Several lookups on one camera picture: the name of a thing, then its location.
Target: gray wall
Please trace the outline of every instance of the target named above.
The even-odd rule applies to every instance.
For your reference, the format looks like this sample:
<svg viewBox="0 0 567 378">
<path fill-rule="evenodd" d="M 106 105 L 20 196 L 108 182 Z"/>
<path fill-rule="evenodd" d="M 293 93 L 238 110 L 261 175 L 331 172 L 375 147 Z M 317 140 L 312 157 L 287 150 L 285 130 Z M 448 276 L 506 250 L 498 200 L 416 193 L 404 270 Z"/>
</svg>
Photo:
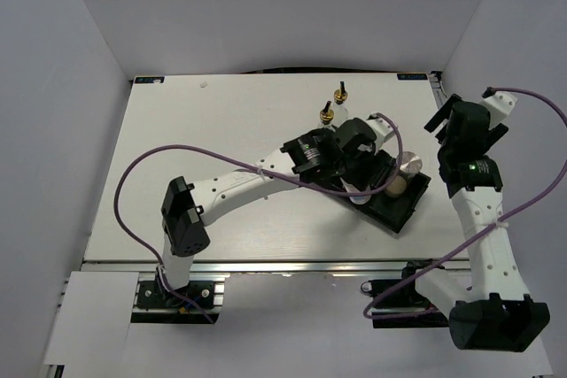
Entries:
<svg viewBox="0 0 567 378">
<path fill-rule="evenodd" d="M 446 89 L 478 99 L 486 86 L 539 91 L 567 110 L 567 0 L 483 0 L 445 72 Z M 565 160 L 567 138 L 544 104 L 520 98 L 510 133 L 493 149 L 510 209 L 542 190 Z M 567 376 L 567 185 L 510 220 L 518 265 L 552 319 L 544 344 L 554 371 Z"/>
<path fill-rule="evenodd" d="M 80 263 L 128 83 L 82 0 L 0 11 L 0 374 L 26 378 Z"/>
<path fill-rule="evenodd" d="M 442 69 L 480 0 L 84 0 L 131 77 Z"/>
</svg>

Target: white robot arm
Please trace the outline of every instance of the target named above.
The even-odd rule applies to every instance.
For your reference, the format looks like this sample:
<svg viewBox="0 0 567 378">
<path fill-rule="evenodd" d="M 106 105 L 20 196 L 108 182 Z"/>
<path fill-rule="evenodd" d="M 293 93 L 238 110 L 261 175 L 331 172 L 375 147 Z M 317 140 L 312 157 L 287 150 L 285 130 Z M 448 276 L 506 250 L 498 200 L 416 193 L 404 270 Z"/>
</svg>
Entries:
<svg viewBox="0 0 567 378">
<path fill-rule="evenodd" d="M 502 182 L 498 166 L 485 154 L 506 132 L 501 122 L 516 104 L 507 92 L 480 104 L 453 96 L 426 129 L 448 119 L 437 137 L 439 171 L 459 215 L 465 239 L 498 223 Z M 534 303 L 514 260 L 505 224 L 469 248 L 471 291 L 448 272 L 433 269 L 416 280 L 416 292 L 449 320 L 460 349 L 523 351 L 549 322 L 545 303 Z"/>
<path fill-rule="evenodd" d="M 318 183 L 344 172 L 340 156 L 345 150 L 358 149 L 359 141 L 378 152 L 393 135 L 393 129 L 379 118 L 348 120 L 335 132 L 318 129 L 285 143 L 256 163 L 256 174 L 235 170 L 189 185 L 183 177 L 171 181 L 161 209 L 165 230 L 162 258 L 171 287 L 179 289 L 190 281 L 193 256 L 210 243 L 206 226 L 252 201 L 298 187 L 267 177 L 262 169 Z M 356 189 L 349 185 L 347 191 L 352 190 Z"/>
</svg>

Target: white tabletop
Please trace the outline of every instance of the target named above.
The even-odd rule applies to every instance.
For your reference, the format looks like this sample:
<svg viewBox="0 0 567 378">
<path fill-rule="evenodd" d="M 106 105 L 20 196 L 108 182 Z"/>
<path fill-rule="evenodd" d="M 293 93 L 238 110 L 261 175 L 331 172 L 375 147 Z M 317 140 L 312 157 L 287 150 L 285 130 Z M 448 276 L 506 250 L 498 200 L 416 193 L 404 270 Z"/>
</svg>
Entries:
<svg viewBox="0 0 567 378">
<path fill-rule="evenodd" d="M 116 184 L 134 158 L 159 145 L 186 143 L 253 163 L 315 128 L 340 81 L 349 93 L 350 117 L 371 112 L 391 117 L 404 149 L 422 157 L 423 172 L 431 177 L 402 231 L 395 235 L 330 197 L 297 189 L 217 220 L 207 228 L 211 245 L 196 260 L 390 260 L 439 258 L 452 250 L 463 237 L 439 178 L 439 146 L 423 130 L 437 110 L 428 81 L 399 81 L 395 73 L 194 75 L 133 86 L 85 260 L 153 260 L 113 216 Z M 384 148 L 397 153 L 395 140 Z M 169 181 L 179 175 L 187 182 L 209 179 L 232 168 L 186 151 L 148 158 L 124 186 L 123 218 L 161 251 L 159 209 Z"/>
</svg>

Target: purple cable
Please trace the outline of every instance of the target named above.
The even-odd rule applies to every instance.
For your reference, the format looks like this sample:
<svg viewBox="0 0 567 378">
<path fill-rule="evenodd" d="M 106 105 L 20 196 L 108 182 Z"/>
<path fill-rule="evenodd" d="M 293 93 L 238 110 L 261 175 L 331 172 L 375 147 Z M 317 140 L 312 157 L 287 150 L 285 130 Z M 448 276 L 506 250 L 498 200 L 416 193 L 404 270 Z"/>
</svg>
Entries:
<svg viewBox="0 0 567 378">
<path fill-rule="evenodd" d="M 563 124 L 567 127 L 567 116 L 565 115 L 565 113 L 553 101 L 551 101 L 550 99 L 547 99 L 543 95 L 532 92 L 530 90 L 515 89 L 515 88 L 493 88 L 493 91 L 494 92 L 498 92 L 498 91 L 500 91 L 500 92 L 515 92 L 515 93 L 521 93 L 523 95 L 535 97 L 535 98 L 539 99 L 540 101 L 546 103 L 548 106 L 550 106 L 557 113 L 557 115 L 559 115 L 559 117 L 561 117 Z M 553 189 L 555 189 L 555 187 L 559 184 L 559 182 L 562 180 L 562 178 L 565 176 L 565 174 L 567 174 L 567 159 L 565 160 L 565 163 L 563 164 L 563 168 L 561 169 L 561 171 L 559 172 L 557 177 L 551 182 L 551 184 L 547 188 L 545 188 L 543 191 L 541 191 L 536 197 L 532 198 L 530 201 L 528 201 L 524 204 L 521 204 L 518 207 L 516 207 L 515 209 L 513 209 L 513 210 L 503 214 L 502 216 L 500 216 L 498 221 L 499 222 L 506 221 L 510 217 L 515 216 L 516 214 L 522 212 L 526 208 L 531 207 L 532 205 L 536 204 L 543 197 L 546 197 Z M 483 230 L 478 232 L 476 235 L 472 236 L 471 239 L 469 239 L 468 241 L 465 241 L 464 243 L 459 245 L 457 248 L 455 248 L 454 250 L 449 252 L 447 255 L 443 256 L 439 260 L 434 261 L 433 263 L 431 263 L 426 268 L 424 268 L 424 269 L 420 270 L 419 272 L 409 276 L 408 278 L 404 279 L 403 281 L 398 282 L 394 286 L 392 286 L 389 289 L 387 289 L 386 291 L 384 291 L 382 294 L 375 297 L 364 309 L 364 312 L 363 312 L 364 317 L 367 318 L 367 319 L 372 319 L 372 320 L 405 319 L 405 318 L 414 318 L 416 316 L 421 316 L 423 314 L 427 314 L 427 313 L 431 313 L 431 312 L 436 312 L 437 311 L 436 309 L 428 309 L 428 310 L 425 310 L 425 311 L 422 311 L 422 312 L 413 312 L 413 313 L 369 314 L 369 311 L 370 311 L 371 308 L 375 307 L 376 305 L 378 305 L 379 303 L 384 301 L 391 294 L 393 294 L 394 292 L 404 288 L 405 286 L 409 285 L 411 282 L 415 282 L 417 279 L 421 278 L 422 276 L 424 276 L 425 274 L 430 272 L 432 269 L 439 267 L 440 265 L 442 265 L 446 261 L 450 260 L 455 255 L 457 255 L 459 252 L 465 250 L 466 248 L 470 247 L 473 243 L 477 242 L 478 240 L 480 240 L 484 236 L 488 235 L 496 227 L 497 227 L 497 225 L 495 223 L 488 225 L 486 228 L 484 228 Z"/>
<path fill-rule="evenodd" d="M 395 126 L 393 121 L 391 121 L 385 115 L 377 112 L 377 113 L 374 114 L 374 116 L 383 119 L 385 122 L 387 122 L 392 127 L 393 132 L 396 135 L 396 139 L 398 140 L 399 155 L 396 159 L 396 165 L 394 167 L 394 170 L 393 170 L 392 174 L 390 175 L 390 177 L 386 180 L 386 182 L 382 186 L 380 186 L 379 188 L 372 189 L 372 190 L 366 191 L 366 192 L 357 192 L 356 193 L 357 197 L 374 195 L 374 194 L 377 194 L 378 192 L 383 191 L 390 183 L 392 183 L 393 179 L 396 177 L 396 175 L 400 171 L 401 153 L 403 152 L 403 145 L 402 145 L 402 142 L 401 142 L 400 131 Z M 124 223 L 124 220 L 122 220 L 122 217 L 120 216 L 119 201 L 120 201 L 120 193 L 122 192 L 122 187 L 124 186 L 124 182 L 126 181 L 128 176 L 130 175 L 132 170 L 134 170 L 134 168 L 138 164 L 140 164 L 142 161 L 144 161 L 149 156 L 156 154 L 158 152 L 163 152 L 165 150 L 190 150 L 192 152 L 198 152 L 199 154 L 207 155 L 208 157 L 213 157 L 213 158 L 219 159 L 221 161 L 224 161 L 226 163 L 230 163 L 234 166 L 240 167 L 240 168 L 242 168 L 246 171 L 250 171 L 252 173 L 258 173 L 259 172 L 259 169 L 258 169 L 257 166 L 252 166 L 250 164 L 243 163 L 242 161 L 238 161 L 237 159 L 229 158 L 229 157 L 226 157 L 224 155 L 217 154 L 216 152 L 212 152 L 210 150 L 204 150 L 203 148 L 199 148 L 197 146 L 189 146 L 189 145 L 182 145 L 182 144 L 172 144 L 172 145 L 159 146 L 159 147 L 154 148 L 152 150 L 148 150 L 147 152 L 145 152 L 144 154 L 142 154 L 141 156 L 136 158 L 134 161 L 132 161 L 132 163 L 128 167 L 126 167 L 126 170 L 122 174 L 120 180 L 118 181 L 118 185 L 116 186 L 116 190 L 114 191 L 114 201 L 113 201 L 114 217 L 116 218 L 116 221 L 118 222 L 118 224 L 120 225 L 122 230 L 124 230 L 124 232 L 126 232 L 134 241 L 136 241 L 137 243 L 141 244 L 143 247 L 148 249 L 155 256 L 155 258 L 158 260 L 159 265 L 162 266 L 162 267 L 164 266 L 164 264 L 163 264 L 163 258 L 161 257 L 161 255 L 159 255 L 159 253 L 151 245 L 149 245 L 146 241 L 144 241 L 142 238 L 137 236 L 126 225 L 126 223 Z M 302 181 L 299 181 L 297 179 L 293 179 L 291 177 L 288 177 L 284 174 L 280 174 L 280 173 L 277 173 L 277 172 L 272 172 L 272 171 L 264 170 L 264 169 L 262 169 L 261 172 L 262 172 L 262 174 L 264 174 L 268 177 L 274 177 L 274 178 L 282 180 L 282 181 L 287 181 L 287 182 L 289 182 L 293 185 L 300 186 L 302 188 L 308 188 L 308 189 L 311 189 L 311 190 L 316 190 L 317 192 L 321 192 L 321 193 L 326 194 L 326 195 L 334 195 L 334 196 L 337 196 L 337 197 L 351 197 L 353 195 L 352 193 L 349 194 L 348 192 L 341 192 L 341 191 L 337 191 L 337 190 L 329 190 L 329 189 L 320 188 L 320 187 L 315 186 L 313 184 L 304 183 Z M 199 312 L 201 312 L 206 317 L 206 319 L 209 322 L 214 323 L 213 319 L 205 312 L 205 310 L 203 310 L 203 308 L 200 305 L 195 303 L 195 301 L 191 300 L 190 298 L 176 292 L 171 287 L 171 285 L 167 281 L 167 276 L 166 276 L 165 271 L 164 271 L 164 273 L 161 274 L 161 280 L 162 280 L 164 286 L 166 287 L 166 289 L 171 294 L 173 294 L 174 296 L 180 298 L 181 300 L 183 300 L 186 303 L 189 303 L 190 305 L 195 307 Z"/>
</svg>

